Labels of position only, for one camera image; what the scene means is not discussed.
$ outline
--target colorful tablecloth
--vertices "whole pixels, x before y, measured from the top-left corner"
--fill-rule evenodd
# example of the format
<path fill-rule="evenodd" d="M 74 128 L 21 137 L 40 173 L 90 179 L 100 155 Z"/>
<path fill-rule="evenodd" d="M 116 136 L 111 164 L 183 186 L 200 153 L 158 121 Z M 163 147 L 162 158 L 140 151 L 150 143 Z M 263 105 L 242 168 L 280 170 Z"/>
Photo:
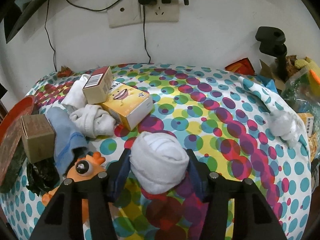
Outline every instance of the colorful tablecloth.
<path fill-rule="evenodd" d="M 58 79 L 56 73 L 37 82 L 35 95 L 41 114 L 61 106 L 73 82 L 83 73 Z M 118 65 L 115 80 L 151 94 L 154 109 L 133 131 L 115 128 L 112 137 L 88 140 L 92 152 L 100 151 L 108 163 L 119 159 L 142 131 L 166 132 L 191 148 L 211 171 L 227 179 L 250 177 L 274 210 L 289 240 L 300 240 L 311 197 L 307 135 L 294 149 L 274 137 L 268 127 L 269 112 L 293 111 L 279 95 L 263 88 L 251 76 L 206 67 L 176 65 Z M 12 190 L 1 194 L 1 206 L 19 239 L 28 239 L 44 206 L 29 192 L 24 164 Z M 226 239 L 233 230 L 233 201 L 229 202 Z M 130 173 L 125 189 L 110 208 L 119 237 L 125 239 L 197 240 L 207 204 L 195 196 L 189 177 L 166 194 L 150 195 Z M 84 226 L 85 239 L 91 239 Z"/>

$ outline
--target wall plate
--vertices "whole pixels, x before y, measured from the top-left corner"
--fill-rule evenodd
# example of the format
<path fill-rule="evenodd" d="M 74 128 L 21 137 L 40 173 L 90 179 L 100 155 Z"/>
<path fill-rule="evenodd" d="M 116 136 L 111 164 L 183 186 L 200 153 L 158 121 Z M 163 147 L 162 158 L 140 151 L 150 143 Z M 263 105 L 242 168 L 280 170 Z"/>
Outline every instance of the wall plate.
<path fill-rule="evenodd" d="M 156 5 L 145 5 L 146 22 L 178 22 L 180 15 L 179 1 L 173 0 L 163 4 L 157 0 Z M 143 7 L 141 6 L 141 19 L 143 21 Z"/>
<path fill-rule="evenodd" d="M 110 28 L 142 23 L 138 0 L 122 0 L 109 9 L 107 15 Z"/>

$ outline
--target metal bolt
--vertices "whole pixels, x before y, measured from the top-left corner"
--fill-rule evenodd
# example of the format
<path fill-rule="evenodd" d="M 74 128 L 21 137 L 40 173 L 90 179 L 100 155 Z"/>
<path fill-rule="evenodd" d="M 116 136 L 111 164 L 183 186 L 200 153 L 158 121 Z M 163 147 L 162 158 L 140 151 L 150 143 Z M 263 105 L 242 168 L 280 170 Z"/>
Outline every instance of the metal bolt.
<path fill-rule="evenodd" d="M 212 178 L 212 179 L 217 179 L 217 178 L 219 177 L 219 174 L 216 173 L 216 172 L 210 172 L 209 176 L 210 176 L 210 178 Z"/>
<path fill-rule="evenodd" d="M 102 171 L 102 172 L 99 172 L 98 173 L 98 177 L 100 178 L 100 179 L 103 179 L 103 178 L 105 178 L 107 176 L 107 173 L 105 172 L 105 171 Z"/>
<path fill-rule="evenodd" d="M 244 182 L 245 182 L 246 184 L 248 184 L 248 185 L 252 185 L 252 184 L 253 184 L 253 180 L 250 179 L 250 178 L 244 179 Z"/>
<path fill-rule="evenodd" d="M 72 183 L 72 179 L 65 179 L 64 181 L 63 181 L 63 184 L 64 185 L 70 185 Z"/>

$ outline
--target clear plastic bag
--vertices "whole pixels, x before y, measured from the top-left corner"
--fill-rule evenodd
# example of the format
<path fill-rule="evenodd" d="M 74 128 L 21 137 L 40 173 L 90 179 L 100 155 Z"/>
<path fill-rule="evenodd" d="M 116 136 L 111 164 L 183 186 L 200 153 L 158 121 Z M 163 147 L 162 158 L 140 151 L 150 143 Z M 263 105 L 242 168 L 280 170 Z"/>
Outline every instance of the clear plastic bag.
<path fill-rule="evenodd" d="M 309 113 L 306 129 L 309 136 L 312 190 L 319 184 L 320 163 L 320 97 L 313 93 L 310 86 L 309 71 L 304 68 L 293 75 L 285 84 L 281 97 L 296 113 Z"/>

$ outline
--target cartoon mouth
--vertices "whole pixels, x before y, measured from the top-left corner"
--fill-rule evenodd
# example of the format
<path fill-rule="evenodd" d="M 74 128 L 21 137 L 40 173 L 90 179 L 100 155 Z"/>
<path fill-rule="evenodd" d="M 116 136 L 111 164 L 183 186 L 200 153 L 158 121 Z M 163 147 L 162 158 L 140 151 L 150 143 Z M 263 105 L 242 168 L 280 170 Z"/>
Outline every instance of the cartoon mouth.
<path fill-rule="evenodd" d="M 129 95 L 129 92 L 127 89 L 123 89 L 120 91 L 113 99 L 122 100 L 125 99 Z"/>

